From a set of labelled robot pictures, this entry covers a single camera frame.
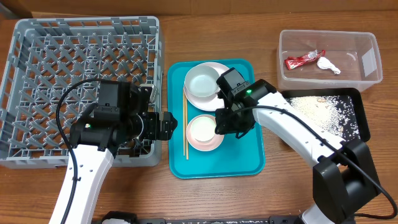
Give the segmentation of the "grey bowl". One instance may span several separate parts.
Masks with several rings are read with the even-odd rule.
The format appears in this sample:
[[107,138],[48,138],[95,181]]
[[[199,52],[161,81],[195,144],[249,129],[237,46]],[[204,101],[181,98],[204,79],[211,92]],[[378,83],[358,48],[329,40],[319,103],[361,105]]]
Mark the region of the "grey bowl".
[[216,81],[219,77],[214,68],[200,64],[187,72],[184,85],[193,96],[204,98],[217,92]]

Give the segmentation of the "red snack wrapper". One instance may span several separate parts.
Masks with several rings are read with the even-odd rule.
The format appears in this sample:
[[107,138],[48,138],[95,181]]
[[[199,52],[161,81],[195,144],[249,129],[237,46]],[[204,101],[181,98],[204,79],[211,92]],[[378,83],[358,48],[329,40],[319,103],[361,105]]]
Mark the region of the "red snack wrapper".
[[288,70],[293,70],[297,67],[301,67],[302,65],[316,62],[320,57],[323,57],[325,53],[325,50],[321,50],[320,52],[318,50],[314,50],[307,52],[305,55],[300,57],[287,57],[284,60],[284,63]]

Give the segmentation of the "white rice grains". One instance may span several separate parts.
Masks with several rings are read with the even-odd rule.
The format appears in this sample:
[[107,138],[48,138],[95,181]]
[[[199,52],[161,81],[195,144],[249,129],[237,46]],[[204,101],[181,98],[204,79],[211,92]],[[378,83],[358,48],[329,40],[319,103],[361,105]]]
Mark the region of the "white rice grains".
[[287,98],[287,101],[325,131],[345,140],[360,138],[349,96],[301,96]]

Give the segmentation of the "white tissue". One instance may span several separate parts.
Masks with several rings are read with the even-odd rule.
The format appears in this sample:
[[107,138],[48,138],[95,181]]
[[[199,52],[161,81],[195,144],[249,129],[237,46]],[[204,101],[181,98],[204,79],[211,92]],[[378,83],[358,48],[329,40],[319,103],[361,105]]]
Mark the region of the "white tissue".
[[317,60],[318,68],[322,70],[331,70],[335,75],[339,75],[341,70],[331,63],[326,57],[320,57]]

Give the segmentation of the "white paper cup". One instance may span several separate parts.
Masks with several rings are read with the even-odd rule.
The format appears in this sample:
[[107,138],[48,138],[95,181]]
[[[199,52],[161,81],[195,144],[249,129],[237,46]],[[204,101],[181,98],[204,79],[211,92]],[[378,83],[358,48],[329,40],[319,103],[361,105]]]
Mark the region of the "white paper cup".
[[211,116],[199,116],[190,123],[190,132],[193,139],[208,142],[215,136],[215,127],[215,121]]

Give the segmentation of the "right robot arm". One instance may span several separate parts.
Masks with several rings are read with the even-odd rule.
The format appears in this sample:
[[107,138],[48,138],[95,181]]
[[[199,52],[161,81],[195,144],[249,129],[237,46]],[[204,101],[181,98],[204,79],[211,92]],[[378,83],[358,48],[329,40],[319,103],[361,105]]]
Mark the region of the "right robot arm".
[[290,106],[271,84],[250,84],[235,68],[221,74],[216,84],[224,101],[224,108],[215,112],[216,134],[241,138],[260,124],[312,168],[315,203],[301,214],[300,223],[350,221],[379,195],[379,178],[365,142],[325,131]]

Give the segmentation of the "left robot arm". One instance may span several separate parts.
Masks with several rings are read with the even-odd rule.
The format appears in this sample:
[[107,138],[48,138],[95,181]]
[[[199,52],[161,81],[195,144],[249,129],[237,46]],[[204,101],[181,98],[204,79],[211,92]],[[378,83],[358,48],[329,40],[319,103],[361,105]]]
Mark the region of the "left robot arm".
[[51,223],[90,223],[98,195],[120,145],[134,139],[168,141],[178,122],[172,113],[150,112],[152,87],[99,78],[98,101],[90,104],[64,133],[60,109],[72,85],[59,99],[55,122],[67,146],[68,169]]

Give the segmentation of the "black food waste tray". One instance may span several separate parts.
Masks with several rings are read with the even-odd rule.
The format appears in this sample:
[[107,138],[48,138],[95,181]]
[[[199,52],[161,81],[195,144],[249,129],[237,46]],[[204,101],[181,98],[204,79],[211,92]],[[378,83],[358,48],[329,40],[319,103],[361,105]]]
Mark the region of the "black food waste tray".
[[358,122],[360,139],[364,142],[370,140],[368,121],[364,111],[360,92],[355,88],[327,88],[313,90],[287,90],[283,91],[284,98],[295,98],[301,96],[349,96],[352,99],[355,116]]

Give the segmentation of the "grey dishwasher rack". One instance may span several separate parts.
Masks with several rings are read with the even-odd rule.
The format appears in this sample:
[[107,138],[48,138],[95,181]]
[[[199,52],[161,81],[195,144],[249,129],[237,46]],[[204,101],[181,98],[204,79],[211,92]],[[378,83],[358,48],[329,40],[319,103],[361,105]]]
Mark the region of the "grey dishwasher rack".
[[162,111],[164,39],[154,16],[22,19],[12,34],[1,78],[1,165],[10,169],[65,166],[65,134],[94,103],[98,79],[153,84]]

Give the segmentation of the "white round plate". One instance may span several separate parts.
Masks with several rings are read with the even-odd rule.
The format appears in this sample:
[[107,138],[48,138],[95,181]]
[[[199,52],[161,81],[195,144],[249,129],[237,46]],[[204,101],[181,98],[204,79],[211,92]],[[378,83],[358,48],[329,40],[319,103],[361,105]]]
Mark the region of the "white round plate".
[[[226,65],[223,65],[223,64],[217,63],[217,62],[205,62],[205,63],[201,63],[201,64],[214,68],[218,72],[219,76],[221,76],[222,73],[229,70],[229,68]],[[191,93],[188,92],[185,85],[183,87],[184,87],[185,95],[186,95],[188,101],[193,106],[195,106],[196,108],[198,108],[200,110],[215,111],[219,108],[224,107],[223,100],[218,98],[218,95],[217,95],[217,93],[220,91],[219,87],[215,94],[208,96],[208,97],[204,97],[204,98],[193,96]]]

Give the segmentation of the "teal plastic tray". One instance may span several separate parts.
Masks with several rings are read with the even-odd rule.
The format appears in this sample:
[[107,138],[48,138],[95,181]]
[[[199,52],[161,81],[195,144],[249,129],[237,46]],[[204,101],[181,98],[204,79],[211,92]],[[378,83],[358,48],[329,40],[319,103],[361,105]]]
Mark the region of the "teal plastic tray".
[[178,121],[169,140],[169,165],[172,173],[180,179],[201,179],[256,175],[266,163],[262,128],[259,124],[241,139],[233,134],[224,136],[220,146],[202,152],[192,145],[188,156],[183,155],[183,84],[187,72],[200,61],[178,62],[167,72],[168,111]]

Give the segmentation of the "pink shallow bowl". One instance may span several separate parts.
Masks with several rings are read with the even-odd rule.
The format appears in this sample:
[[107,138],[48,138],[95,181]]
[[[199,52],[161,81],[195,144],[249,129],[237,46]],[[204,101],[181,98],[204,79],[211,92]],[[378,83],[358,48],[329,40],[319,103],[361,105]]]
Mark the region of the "pink shallow bowl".
[[[215,121],[215,117],[212,115],[209,115],[209,114],[201,114],[199,116],[211,116]],[[190,123],[192,121],[193,121],[193,119],[188,123],[188,126],[187,126],[187,140],[192,147],[194,147],[195,149],[197,149],[199,151],[208,152],[208,151],[212,151],[212,150],[216,149],[218,146],[221,145],[221,143],[223,142],[224,136],[216,134],[216,133],[215,133],[214,138],[208,142],[199,142],[199,141],[193,139],[191,132],[190,132]]]

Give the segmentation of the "clear plastic bin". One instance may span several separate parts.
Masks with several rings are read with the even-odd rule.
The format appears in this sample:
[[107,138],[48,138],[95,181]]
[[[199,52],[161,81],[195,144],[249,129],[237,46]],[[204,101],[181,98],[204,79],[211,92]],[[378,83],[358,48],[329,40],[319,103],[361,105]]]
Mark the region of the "clear plastic bin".
[[[316,62],[289,70],[288,57],[325,51],[341,73],[322,70]],[[382,63],[374,34],[330,30],[283,30],[277,48],[277,81],[281,90],[355,88],[364,91],[382,81]]]

